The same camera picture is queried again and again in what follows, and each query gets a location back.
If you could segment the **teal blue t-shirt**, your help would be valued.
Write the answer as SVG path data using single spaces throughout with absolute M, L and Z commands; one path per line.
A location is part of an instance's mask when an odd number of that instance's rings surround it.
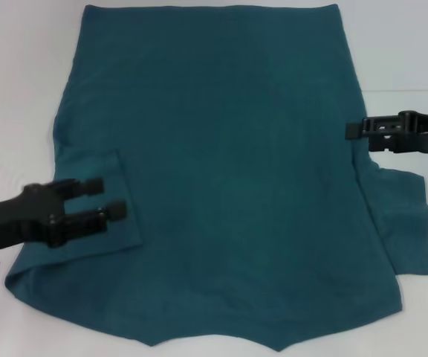
M 20 301 L 149 346 L 229 335 L 281 351 L 402 309 L 428 275 L 424 179 L 347 141 L 366 110 L 339 7 L 85 7 L 55 179 L 128 215 L 24 245 Z

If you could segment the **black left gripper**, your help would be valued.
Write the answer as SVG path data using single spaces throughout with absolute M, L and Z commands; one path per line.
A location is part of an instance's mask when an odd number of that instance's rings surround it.
M 63 179 L 24 186 L 18 196 L 0 202 L 0 250 L 23 242 L 49 242 L 50 247 L 56 248 L 107 231 L 109 222 L 127 217 L 124 201 L 65 214 L 65 201 L 103 192 L 101 178 Z

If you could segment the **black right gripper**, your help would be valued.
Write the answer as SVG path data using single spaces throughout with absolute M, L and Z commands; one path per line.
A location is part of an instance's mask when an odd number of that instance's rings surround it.
M 369 152 L 428 154 L 428 115 L 416 111 L 402 111 L 399 115 L 403 122 L 398 116 L 377 116 L 347 123 L 345 139 L 368 138 Z

